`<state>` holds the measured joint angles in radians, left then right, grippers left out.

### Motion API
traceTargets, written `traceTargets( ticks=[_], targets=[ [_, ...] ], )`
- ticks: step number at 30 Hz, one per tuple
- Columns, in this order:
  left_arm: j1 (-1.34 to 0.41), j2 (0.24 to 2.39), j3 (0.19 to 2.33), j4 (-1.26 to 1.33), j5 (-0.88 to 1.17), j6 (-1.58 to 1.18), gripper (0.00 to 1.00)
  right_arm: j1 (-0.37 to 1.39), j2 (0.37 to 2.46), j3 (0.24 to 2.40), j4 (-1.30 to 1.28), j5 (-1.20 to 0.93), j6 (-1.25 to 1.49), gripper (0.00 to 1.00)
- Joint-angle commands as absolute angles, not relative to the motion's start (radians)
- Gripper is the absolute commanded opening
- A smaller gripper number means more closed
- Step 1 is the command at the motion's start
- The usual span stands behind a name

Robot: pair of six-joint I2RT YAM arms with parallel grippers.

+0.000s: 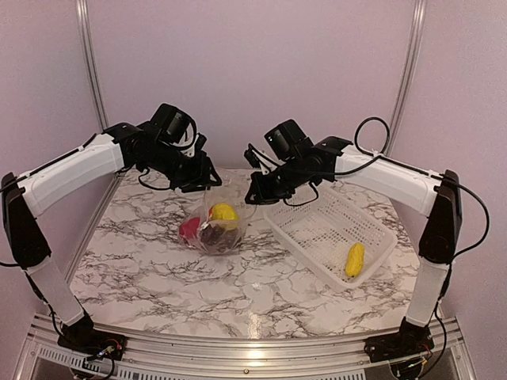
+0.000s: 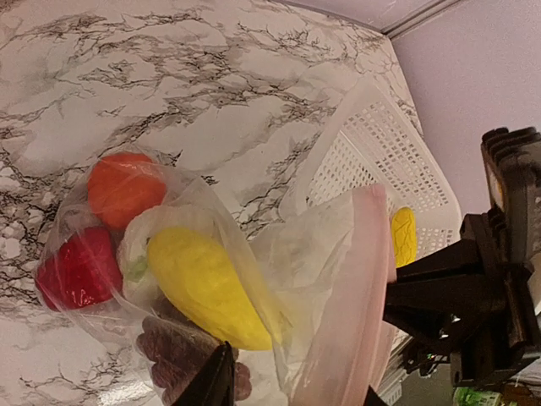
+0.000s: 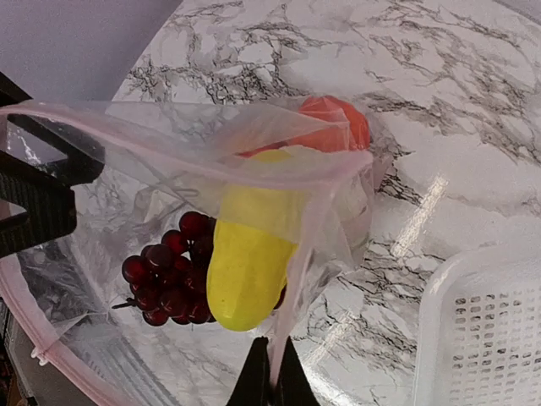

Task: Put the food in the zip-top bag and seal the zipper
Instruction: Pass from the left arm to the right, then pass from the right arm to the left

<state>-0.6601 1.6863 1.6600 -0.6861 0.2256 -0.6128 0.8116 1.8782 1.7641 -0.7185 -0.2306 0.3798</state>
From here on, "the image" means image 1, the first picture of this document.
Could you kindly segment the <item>red toy bell pepper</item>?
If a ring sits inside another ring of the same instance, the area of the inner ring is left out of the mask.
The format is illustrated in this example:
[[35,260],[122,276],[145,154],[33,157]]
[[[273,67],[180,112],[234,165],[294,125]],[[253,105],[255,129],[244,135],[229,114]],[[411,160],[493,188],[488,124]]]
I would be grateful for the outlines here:
[[184,221],[179,226],[179,237],[183,241],[191,241],[192,239],[195,239],[197,237],[197,231],[200,227],[200,218],[199,217],[193,217],[186,221]]

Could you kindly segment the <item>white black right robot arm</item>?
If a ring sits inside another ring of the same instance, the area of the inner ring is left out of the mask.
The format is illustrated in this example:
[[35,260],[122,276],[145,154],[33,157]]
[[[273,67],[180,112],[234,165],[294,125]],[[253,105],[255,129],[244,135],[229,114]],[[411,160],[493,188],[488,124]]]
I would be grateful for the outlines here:
[[334,136],[313,142],[294,120],[265,135],[267,154],[244,153],[253,167],[246,202],[265,209],[283,247],[336,292],[371,284],[402,253],[417,271],[397,331],[364,343],[371,362],[430,353],[429,323],[451,275],[462,223],[456,173],[419,169]]

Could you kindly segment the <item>clear zip top bag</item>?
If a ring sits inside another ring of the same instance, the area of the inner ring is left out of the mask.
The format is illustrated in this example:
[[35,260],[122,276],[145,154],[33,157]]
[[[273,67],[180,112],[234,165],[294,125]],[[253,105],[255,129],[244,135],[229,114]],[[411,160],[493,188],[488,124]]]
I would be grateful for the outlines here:
[[210,256],[238,251],[256,207],[245,202],[248,173],[224,173],[223,184],[204,192],[198,207],[178,228],[181,243]]

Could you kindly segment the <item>dark red toy grapes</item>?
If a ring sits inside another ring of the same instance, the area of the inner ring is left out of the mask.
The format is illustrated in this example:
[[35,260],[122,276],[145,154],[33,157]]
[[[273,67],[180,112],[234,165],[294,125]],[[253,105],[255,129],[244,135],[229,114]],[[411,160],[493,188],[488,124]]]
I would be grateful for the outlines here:
[[223,226],[208,225],[200,235],[200,241],[206,246],[215,249],[232,249],[242,240],[239,228],[227,230]]

